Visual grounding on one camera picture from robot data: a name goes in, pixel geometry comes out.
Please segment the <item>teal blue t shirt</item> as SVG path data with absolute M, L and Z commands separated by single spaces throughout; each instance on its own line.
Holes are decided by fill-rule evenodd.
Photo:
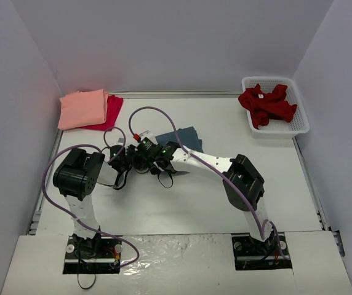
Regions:
M 203 152 L 202 141 L 198 138 L 198 133 L 194 127 L 179 128 L 177 134 L 184 147 Z M 158 175 L 162 172 L 171 174 L 190 173 L 184 161 L 188 154 L 180 148 L 174 132 L 163 133 L 154 138 L 161 148 L 159 154 L 155 157 L 155 162 L 159 168 L 153 164 L 150 168 L 152 175 Z

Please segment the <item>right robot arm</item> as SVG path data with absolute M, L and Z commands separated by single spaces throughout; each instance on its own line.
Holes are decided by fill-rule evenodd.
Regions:
M 216 157 L 175 142 L 165 146 L 156 144 L 147 137 L 136 145 L 128 145 L 127 155 L 152 175 L 183 172 L 221 180 L 229 203 L 244 214 L 253 249 L 265 254 L 274 247 L 273 230 L 263 200 L 265 181 L 246 156 Z

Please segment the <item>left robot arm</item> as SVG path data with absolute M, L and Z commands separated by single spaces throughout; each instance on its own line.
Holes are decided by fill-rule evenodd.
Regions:
M 58 188 L 74 214 L 73 243 L 89 257 L 98 256 L 103 249 L 100 225 L 94 215 L 92 193 L 97 184 L 120 190 L 126 185 L 132 169 L 126 150 L 121 145 L 110 147 L 111 162 L 101 152 L 89 154 L 73 148 L 56 169 L 53 185 Z

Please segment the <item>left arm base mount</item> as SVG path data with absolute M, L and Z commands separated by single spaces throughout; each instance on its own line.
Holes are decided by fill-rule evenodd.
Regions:
M 78 245 L 72 237 L 66 244 L 63 274 L 117 274 L 120 272 L 122 242 L 113 238 L 102 238 L 96 252 L 83 242 Z

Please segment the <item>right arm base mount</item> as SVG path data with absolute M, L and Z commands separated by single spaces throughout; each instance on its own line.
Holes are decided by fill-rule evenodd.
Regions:
M 284 233 L 271 233 L 265 242 L 249 234 L 231 236 L 234 266 L 237 271 L 292 269 Z

